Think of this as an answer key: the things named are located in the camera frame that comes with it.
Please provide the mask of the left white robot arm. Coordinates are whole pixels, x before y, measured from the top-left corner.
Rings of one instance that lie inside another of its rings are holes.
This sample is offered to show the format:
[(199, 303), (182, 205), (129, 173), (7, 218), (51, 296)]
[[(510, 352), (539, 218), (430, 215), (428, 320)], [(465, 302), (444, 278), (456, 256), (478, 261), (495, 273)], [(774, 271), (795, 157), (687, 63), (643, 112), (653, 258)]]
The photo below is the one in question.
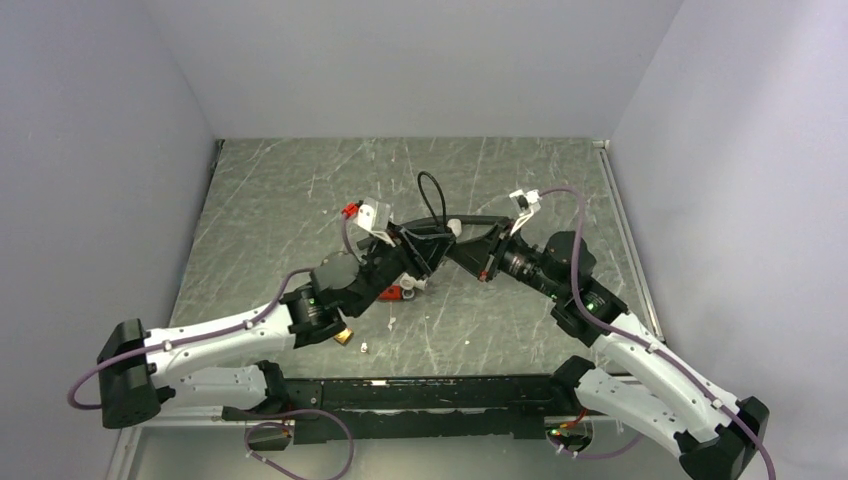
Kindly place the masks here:
[(242, 355), (264, 355), (320, 344), (342, 334), (403, 276), (428, 280), (455, 245), (449, 223), (373, 228), (360, 255), (334, 255), (307, 267), (308, 281), (288, 287), (286, 274), (272, 300), (246, 312), (198, 324), (146, 329), (140, 320), (118, 324), (96, 357), (104, 428), (135, 426), (164, 409), (222, 406), (279, 417), (290, 394), (279, 365), (263, 359), (231, 367)]

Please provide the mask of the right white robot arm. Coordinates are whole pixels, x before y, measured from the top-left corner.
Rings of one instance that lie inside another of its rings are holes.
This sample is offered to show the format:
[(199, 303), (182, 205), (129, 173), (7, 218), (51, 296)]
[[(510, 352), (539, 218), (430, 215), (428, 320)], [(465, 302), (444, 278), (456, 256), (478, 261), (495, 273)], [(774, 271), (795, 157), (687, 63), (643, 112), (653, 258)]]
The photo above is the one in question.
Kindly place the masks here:
[(455, 244), (451, 260), (481, 282), (504, 273), (551, 298), (567, 335), (625, 368), (640, 383), (617, 380), (572, 356), (550, 377), (557, 411), (581, 408), (614, 417), (669, 451), (692, 479), (738, 479), (757, 453), (770, 412), (755, 397), (738, 399), (695, 373), (592, 276), (595, 259), (578, 231), (554, 233), (537, 249), (494, 225)]

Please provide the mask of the white pipe elbow near wrench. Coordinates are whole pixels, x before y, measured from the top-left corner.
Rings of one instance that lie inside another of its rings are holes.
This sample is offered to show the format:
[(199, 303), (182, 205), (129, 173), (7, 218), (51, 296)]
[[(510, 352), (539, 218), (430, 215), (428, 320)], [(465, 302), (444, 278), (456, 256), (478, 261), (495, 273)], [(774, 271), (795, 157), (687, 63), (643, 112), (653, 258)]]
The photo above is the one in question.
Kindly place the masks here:
[(397, 284), (403, 290), (424, 290), (427, 286), (427, 278), (418, 279), (404, 273), (399, 277)]

